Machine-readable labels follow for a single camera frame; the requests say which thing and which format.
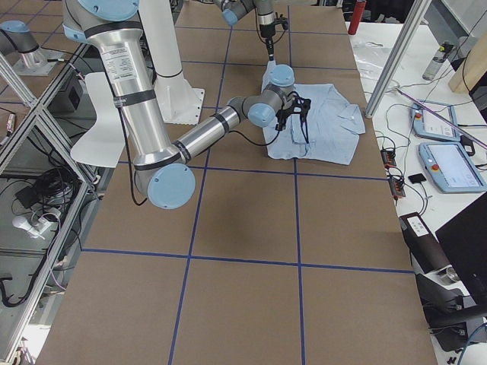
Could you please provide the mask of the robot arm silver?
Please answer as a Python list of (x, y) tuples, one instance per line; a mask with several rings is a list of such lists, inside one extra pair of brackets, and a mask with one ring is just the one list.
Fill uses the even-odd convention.
[(232, 98), (177, 140), (168, 122), (187, 117), (202, 104), (203, 92), (184, 78), (170, 3), (167, 1), (66, 1), (65, 35), (100, 53), (127, 147), (136, 154), (132, 189), (155, 206), (175, 209), (193, 195), (196, 179), (188, 167), (244, 120), (282, 130), (294, 114), (306, 119), (311, 101), (294, 89), (294, 72), (277, 65), (269, 83), (250, 97)]
[(266, 46), (266, 51), (270, 62), (275, 61), (275, 40), (276, 28), (282, 27), (283, 33), (278, 38), (282, 38), (288, 30), (288, 19), (283, 14), (274, 12), (273, 2), (265, 0), (216, 0), (213, 1), (221, 11), (225, 22), (233, 27), (241, 19), (254, 11), (256, 21), (256, 31), (259, 40)]

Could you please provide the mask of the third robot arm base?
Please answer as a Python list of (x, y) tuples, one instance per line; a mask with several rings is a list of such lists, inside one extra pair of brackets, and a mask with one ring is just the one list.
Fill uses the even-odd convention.
[(29, 27), (18, 20), (1, 23), (1, 54), (8, 56), (12, 53), (20, 56), (13, 66), (18, 75), (47, 76), (57, 60), (53, 51), (43, 49)]

